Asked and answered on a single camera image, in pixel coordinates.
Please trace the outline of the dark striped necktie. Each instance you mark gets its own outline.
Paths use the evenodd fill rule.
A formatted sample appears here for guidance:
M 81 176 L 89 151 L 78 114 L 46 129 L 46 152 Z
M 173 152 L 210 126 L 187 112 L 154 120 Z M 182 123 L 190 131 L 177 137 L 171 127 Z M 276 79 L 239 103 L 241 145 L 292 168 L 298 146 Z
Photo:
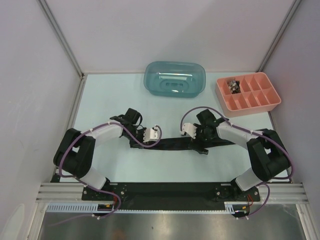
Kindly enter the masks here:
M 214 147 L 222 147 L 222 146 L 230 146 L 235 143 L 220 139 L 213 138 L 209 140 L 196 140 L 191 137 L 175 137 L 175 138 L 164 138 L 161 139 L 159 143 L 157 143 L 153 147 L 143 147 L 139 145 L 134 140 L 129 141 L 129 145 L 131 148 L 138 149 L 147 149 L 147 150 L 159 150 L 159 151 L 187 151 L 193 150 L 200 154 L 208 154 L 208 148 Z

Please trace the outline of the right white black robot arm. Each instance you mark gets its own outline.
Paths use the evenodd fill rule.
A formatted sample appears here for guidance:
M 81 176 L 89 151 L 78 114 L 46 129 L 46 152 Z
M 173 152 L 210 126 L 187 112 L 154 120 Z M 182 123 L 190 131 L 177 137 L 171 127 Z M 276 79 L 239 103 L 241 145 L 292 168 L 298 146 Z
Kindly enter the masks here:
M 224 116 L 216 118 L 209 109 L 196 117 L 198 123 L 182 124 L 181 133 L 189 135 L 193 143 L 200 145 L 199 153 L 208 153 L 202 143 L 217 139 L 231 142 L 248 152 L 250 168 L 230 182 L 230 194 L 235 200 L 242 201 L 250 189 L 292 167 L 290 156 L 276 131 L 249 130 L 231 123 Z

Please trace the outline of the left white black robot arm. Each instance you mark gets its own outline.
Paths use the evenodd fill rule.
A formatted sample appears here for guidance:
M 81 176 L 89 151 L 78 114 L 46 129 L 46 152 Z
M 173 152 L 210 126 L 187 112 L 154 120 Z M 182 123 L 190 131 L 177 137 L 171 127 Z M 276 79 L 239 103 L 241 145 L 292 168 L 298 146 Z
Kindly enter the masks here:
M 95 148 L 122 136 L 129 140 L 137 138 L 142 120 L 138 111 L 129 108 L 125 114 L 113 116 L 89 130 L 68 129 L 53 158 L 58 174 L 93 187 L 93 194 L 98 199 L 107 199 L 111 193 L 110 180 L 93 167 Z

